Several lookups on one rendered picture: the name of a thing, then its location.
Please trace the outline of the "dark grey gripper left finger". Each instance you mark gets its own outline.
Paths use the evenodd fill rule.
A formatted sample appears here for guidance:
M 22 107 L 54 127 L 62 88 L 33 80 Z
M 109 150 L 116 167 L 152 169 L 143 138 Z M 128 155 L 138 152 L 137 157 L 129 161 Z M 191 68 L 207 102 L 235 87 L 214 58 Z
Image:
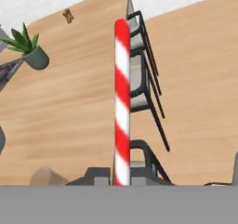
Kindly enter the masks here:
M 109 167 L 89 167 L 85 174 L 68 185 L 109 186 L 111 169 Z

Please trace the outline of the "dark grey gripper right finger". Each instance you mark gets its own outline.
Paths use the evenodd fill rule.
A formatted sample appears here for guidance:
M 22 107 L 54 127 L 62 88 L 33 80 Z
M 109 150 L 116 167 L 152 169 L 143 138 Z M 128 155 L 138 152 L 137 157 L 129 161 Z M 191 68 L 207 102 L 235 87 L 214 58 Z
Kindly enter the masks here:
M 130 171 L 132 186 L 173 186 L 170 181 L 158 178 L 150 168 L 147 167 L 132 167 Z

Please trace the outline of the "red and white striped straw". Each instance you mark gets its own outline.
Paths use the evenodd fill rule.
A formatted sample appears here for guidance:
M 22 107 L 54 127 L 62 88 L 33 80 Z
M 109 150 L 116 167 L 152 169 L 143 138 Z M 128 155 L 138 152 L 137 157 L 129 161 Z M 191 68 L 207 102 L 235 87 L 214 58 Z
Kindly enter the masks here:
M 130 184 L 129 28 L 125 19 L 115 22 L 115 184 Z

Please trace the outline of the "clear glass cup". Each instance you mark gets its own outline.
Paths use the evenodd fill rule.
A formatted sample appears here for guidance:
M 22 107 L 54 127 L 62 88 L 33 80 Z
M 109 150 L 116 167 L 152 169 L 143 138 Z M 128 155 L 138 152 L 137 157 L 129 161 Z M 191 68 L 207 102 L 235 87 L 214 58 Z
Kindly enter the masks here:
M 67 178 L 49 167 L 39 168 L 30 178 L 31 185 L 61 185 L 67 182 Z

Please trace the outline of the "black stool with grey seat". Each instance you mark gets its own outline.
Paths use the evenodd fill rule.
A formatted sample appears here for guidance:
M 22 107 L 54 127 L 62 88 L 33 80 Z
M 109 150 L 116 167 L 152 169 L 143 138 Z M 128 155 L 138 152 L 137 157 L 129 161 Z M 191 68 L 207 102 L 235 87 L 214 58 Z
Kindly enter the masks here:
M 168 183 L 171 182 L 170 178 L 168 177 L 167 173 L 163 169 L 162 165 L 158 161 L 156 155 L 153 153 L 152 149 L 148 145 L 148 143 L 142 139 L 135 139 L 130 141 L 130 149 L 141 149 L 144 154 L 144 164 L 146 168 L 151 169 L 156 177 L 158 175 L 162 176 L 164 181 Z
M 158 81 L 158 71 L 145 22 L 140 10 L 127 16 L 130 25 L 130 111 L 141 112 L 150 110 L 157 125 L 166 150 L 169 144 L 161 125 L 158 113 L 152 101 L 152 92 L 163 118 L 165 113 L 159 97 L 162 91 Z

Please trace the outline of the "dark grey round object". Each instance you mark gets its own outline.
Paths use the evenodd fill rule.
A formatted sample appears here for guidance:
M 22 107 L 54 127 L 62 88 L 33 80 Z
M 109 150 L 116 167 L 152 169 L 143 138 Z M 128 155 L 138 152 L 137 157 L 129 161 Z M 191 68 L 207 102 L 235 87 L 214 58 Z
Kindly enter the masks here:
M 0 154 L 2 153 L 3 149 L 5 148 L 6 144 L 6 136 L 2 126 L 0 126 Z

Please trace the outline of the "green plant in grey pot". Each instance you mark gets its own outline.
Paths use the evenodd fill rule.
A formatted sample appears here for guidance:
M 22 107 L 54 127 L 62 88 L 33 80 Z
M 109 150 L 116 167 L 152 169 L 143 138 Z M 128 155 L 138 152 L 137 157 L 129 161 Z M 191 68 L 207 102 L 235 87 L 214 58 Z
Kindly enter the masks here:
M 38 45 L 39 33 L 30 37 L 25 23 L 22 23 L 22 31 L 11 29 L 12 38 L 0 37 L 0 41 L 7 44 L 7 48 L 21 53 L 21 58 L 31 68 L 42 71 L 48 65 L 50 58 L 43 48 Z

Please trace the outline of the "small brown cookie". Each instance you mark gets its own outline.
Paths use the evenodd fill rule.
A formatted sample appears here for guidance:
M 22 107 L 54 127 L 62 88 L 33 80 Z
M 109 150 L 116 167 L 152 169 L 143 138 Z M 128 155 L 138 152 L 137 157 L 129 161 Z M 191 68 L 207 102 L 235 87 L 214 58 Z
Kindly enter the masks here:
M 73 21 L 73 14 L 69 8 L 66 8 L 63 11 L 62 16 L 67 20 L 68 23 L 71 23 Z

